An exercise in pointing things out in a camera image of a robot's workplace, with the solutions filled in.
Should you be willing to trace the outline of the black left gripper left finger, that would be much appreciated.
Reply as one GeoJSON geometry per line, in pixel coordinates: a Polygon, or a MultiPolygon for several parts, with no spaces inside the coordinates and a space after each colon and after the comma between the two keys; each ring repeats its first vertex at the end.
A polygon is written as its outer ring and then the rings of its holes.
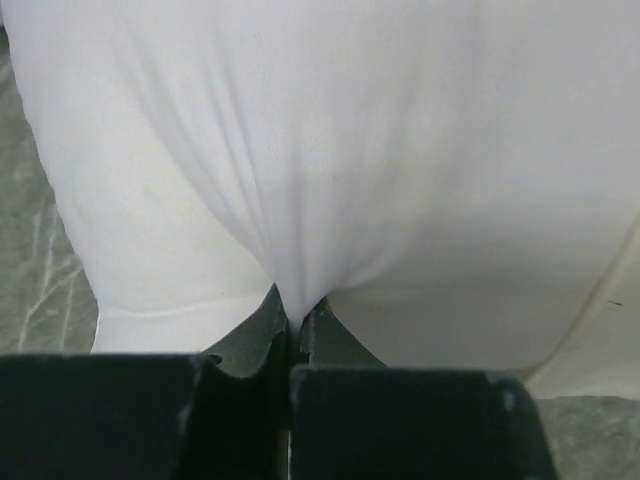
{"type": "Polygon", "coordinates": [[[270,289],[196,354],[1,360],[5,479],[282,479],[288,321],[270,289]]]}

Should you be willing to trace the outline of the cream satin pillowcase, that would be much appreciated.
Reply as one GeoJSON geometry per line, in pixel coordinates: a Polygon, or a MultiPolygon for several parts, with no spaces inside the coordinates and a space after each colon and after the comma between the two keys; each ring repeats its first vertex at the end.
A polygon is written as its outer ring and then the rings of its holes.
{"type": "Polygon", "coordinates": [[[530,369],[537,398],[639,398],[639,220],[552,354],[530,369]]]}

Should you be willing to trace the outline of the white pillow insert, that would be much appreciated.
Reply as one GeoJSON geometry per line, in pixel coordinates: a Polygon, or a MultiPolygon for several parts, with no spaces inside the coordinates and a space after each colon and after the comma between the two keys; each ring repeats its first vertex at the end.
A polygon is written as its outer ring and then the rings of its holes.
{"type": "Polygon", "coordinates": [[[525,367],[639,209],[635,1],[5,1],[97,352],[276,286],[377,356],[525,367]]]}

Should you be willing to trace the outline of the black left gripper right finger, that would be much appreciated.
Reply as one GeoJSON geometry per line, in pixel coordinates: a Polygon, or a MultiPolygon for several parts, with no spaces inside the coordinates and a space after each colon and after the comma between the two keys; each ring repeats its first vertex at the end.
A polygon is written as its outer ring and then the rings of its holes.
{"type": "Polygon", "coordinates": [[[384,365],[319,302],[290,374],[294,479],[554,479],[514,376],[384,365]]]}

